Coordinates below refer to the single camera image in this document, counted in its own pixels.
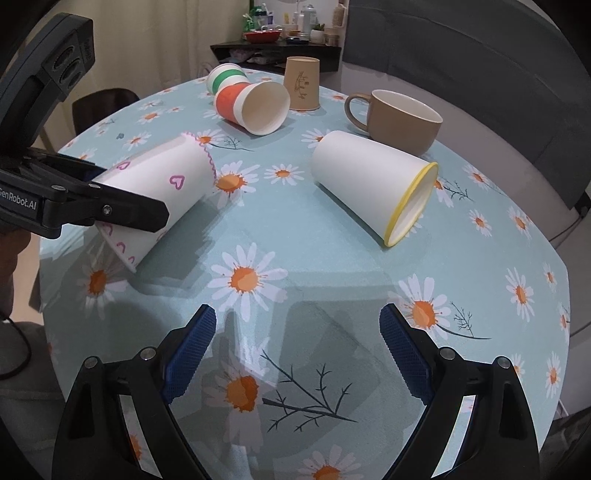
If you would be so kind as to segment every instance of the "brown ceramic mug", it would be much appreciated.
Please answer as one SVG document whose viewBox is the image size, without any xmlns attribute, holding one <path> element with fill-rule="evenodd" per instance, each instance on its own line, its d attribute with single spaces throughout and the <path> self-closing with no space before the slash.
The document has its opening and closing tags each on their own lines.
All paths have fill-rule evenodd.
<svg viewBox="0 0 591 480">
<path fill-rule="evenodd" d="M 369 103 L 367 125 L 351 113 L 350 103 L 354 98 Z M 350 95 L 345 102 L 345 113 L 357 128 L 369 133 L 372 140 L 416 157 L 433 145 L 443 122 L 441 115 L 431 107 L 389 90 L 374 90 L 371 95 Z"/>
</svg>

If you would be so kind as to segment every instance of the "light blue tablecloth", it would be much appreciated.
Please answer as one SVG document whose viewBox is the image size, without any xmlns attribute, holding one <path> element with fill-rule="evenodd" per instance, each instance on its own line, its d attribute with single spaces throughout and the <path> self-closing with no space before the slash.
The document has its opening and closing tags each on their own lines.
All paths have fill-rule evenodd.
<svg viewBox="0 0 591 480">
<path fill-rule="evenodd" d="M 310 176 L 323 135 L 361 134 L 344 96 L 321 96 L 318 111 L 290 112 L 280 130 L 253 137 L 220 119 L 204 79 L 194 80 L 62 149 L 110 167 L 190 131 L 207 143 L 223 185 L 239 187 L 195 205 L 135 275 L 95 228 L 67 226 L 42 242 L 44 318 L 64 393 L 89 355 L 130 358 L 207 303 L 217 334 L 173 411 L 212 478 L 382 478 L 423 412 L 379 334 L 379 311 L 393 300 L 466 359 L 510 357 L 541 445 L 566 367 L 564 264 L 502 191 L 438 142 L 426 155 L 440 179 L 424 216 L 383 248 Z M 366 109 L 353 103 L 358 115 Z M 470 408 L 466 399 L 439 472 L 453 464 Z M 128 400 L 124 409 L 137 455 L 154 471 Z"/>
</svg>

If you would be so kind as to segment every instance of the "dark chair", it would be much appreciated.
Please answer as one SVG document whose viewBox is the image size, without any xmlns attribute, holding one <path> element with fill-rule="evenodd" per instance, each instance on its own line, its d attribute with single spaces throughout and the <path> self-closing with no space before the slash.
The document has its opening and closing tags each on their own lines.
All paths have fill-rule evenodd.
<svg viewBox="0 0 591 480">
<path fill-rule="evenodd" d="M 76 135 L 138 100 L 139 97 L 134 92 L 124 88 L 101 90 L 76 100 L 72 104 Z"/>
</svg>

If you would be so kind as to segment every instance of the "small potted plant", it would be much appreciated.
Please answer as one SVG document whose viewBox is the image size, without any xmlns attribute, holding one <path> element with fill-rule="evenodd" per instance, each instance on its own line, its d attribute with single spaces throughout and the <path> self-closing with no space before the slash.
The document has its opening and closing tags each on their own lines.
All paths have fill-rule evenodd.
<svg viewBox="0 0 591 480">
<path fill-rule="evenodd" d="M 310 32 L 310 41 L 312 43 L 324 44 L 324 24 L 317 24 Z"/>
</svg>

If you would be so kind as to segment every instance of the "pink heart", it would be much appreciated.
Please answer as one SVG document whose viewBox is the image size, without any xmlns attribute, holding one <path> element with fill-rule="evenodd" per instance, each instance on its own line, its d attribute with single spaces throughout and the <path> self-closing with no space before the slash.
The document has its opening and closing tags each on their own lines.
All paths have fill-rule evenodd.
<svg viewBox="0 0 591 480">
<path fill-rule="evenodd" d="M 172 177 L 170 177 L 169 181 L 172 185 L 174 185 L 174 188 L 180 190 L 183 188 L 184 175 L 173 175 Z"/>
</svg>

